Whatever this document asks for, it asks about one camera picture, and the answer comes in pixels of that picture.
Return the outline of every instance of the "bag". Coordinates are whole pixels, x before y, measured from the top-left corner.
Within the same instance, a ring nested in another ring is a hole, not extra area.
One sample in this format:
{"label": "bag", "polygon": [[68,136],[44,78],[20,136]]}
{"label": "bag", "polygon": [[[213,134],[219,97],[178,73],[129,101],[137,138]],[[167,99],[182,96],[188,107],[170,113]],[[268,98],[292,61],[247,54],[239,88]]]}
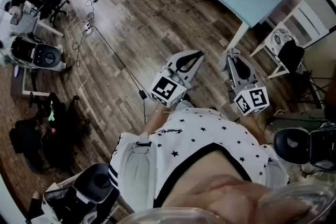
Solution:
{"label": "bag", "polygon": [[156,145],[143,133],[123,152],[118,173],[120,195],[135,211],[153,208],[156,186]]}

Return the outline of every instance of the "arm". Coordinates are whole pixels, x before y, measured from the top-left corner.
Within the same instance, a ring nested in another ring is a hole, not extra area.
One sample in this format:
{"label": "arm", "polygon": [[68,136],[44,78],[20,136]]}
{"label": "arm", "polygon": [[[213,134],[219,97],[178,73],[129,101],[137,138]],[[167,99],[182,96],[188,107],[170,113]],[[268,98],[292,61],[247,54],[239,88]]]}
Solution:
{"label": "arm", "polygon": [[240,117],[240,124],[244,126],[256,138],[256,140],[258,140],[260,145],[267,144],[263,131],[259,128],[254,116]]}
{"label": "arm", "polygon": [[21,21],[22,19],[24,6],[25,6],[25,3],[22,3],[19,5],[19,18],[18,18],[19,21]]}
{"label": "arm", "polygon": [[155,111],[153,112],[147,123],[144,125],[142,133],[147,132],[151,134],[160,127],[162,127],[164,123],[167,121],[170,114],[165,112],[169,112],[170,109],[166,108],[161,104],[158,104],[155,110],[158,112]]}

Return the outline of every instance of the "star print shirt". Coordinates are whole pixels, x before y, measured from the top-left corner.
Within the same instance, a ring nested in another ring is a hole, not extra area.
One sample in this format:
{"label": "star print shirt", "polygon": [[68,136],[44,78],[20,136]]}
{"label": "star print shirt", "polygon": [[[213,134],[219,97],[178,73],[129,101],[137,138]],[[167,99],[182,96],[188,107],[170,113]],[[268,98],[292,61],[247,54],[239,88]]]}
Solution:
{"label": "star print shirt", "polygon": [[[123,149],[138,139],[130,133],[120,135],[109,172],[115,188],[118,188]],[[213,151],[222,151],[246,181],[270,186],[279,185],[270,178],[271,174],[281,182],[285,178],[283,166],[279,167],[271,146],[259,145],[245,127],[229,121],[215,110],[188,108],[176,111],[149,139],[156,145],[155,207],[162,206],[177,180],[191,165]]]}

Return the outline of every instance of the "table leg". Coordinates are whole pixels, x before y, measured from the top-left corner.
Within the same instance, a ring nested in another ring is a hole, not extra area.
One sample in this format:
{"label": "table leg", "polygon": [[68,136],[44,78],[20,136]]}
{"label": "table leg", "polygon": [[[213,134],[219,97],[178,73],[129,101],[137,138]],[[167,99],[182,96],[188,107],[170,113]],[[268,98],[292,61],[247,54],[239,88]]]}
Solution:
{"label": "table leg", "polygon": [[219,70],[220,71],[224,71],[224,68],[226,66],[226,55],[227,55],[228,49],[234,48],[238,44],[238,42],[242,39],[242,37],[244,36],[244,34],[246,33],[248,29],[249,29],[249,26],[247,25],[247,23],[242,22],[242,25],[238,29],[237,33],[235,34],[230,44],[223,51],[222,56],[220,57],[220,60],[219,60]]}
{"label": "table leg", "polygon": [[64,36],[61,32],[59,32],[56,29],[50,27],[49,25],[46,25],[45,23],[41,22],[40,20],[37,22],[37,25],[39,25],[40,27],[43,27],[44,29],[54,33],[57,36],[60,36],[60,37]]}

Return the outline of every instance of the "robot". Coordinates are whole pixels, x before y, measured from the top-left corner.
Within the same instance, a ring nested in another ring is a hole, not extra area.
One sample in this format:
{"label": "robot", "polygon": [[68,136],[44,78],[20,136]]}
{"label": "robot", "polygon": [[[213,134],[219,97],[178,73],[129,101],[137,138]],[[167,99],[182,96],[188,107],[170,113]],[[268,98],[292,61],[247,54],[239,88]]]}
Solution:
{"label": "robot", "polygon": [[269,106],[266,87],[252,64],[232,48],[227,51],[224,71],[228,72],[231,89],[229,97],[244,116],[258,113]]}
{"label": "robot", "polygon": [[156,74],[150,88],[151,98],[167,108],[177,103],[191,89],[190,82],[203,60],[204,54],[199,50],[174,54]]}
{"label": "robot", "polygon": [[2,56],[14,65],[27,69],[47,69],[61,72],[67,64],[62,62],[63,46],[36,42],[25,34],[11,38],[9,48],[1,51]]}

